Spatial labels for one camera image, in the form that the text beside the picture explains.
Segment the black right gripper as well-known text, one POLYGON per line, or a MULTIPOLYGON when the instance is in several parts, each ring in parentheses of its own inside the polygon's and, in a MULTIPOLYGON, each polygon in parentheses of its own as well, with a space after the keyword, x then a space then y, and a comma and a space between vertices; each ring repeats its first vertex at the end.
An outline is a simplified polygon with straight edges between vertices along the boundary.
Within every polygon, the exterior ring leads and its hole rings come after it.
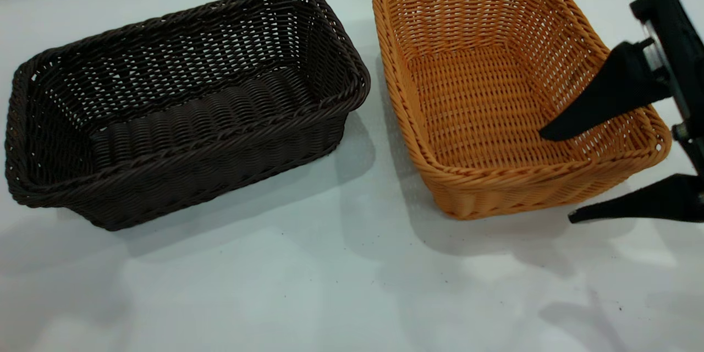
MULTIPOLYGON (((672 135, 702 174, 702 40, 679 0, 635 0, 630 9, 653 41, 613 48, 584 91, 539 135, 565 141, 672 96, 682 118, 672 135), (645 54, 651 47, 662 65, 655 70, 645 54)), ((702 191, 701 177, 674 174, 624 196, 579 207, 568 219, 572 224, 616 218, 701 223, 702 191)))

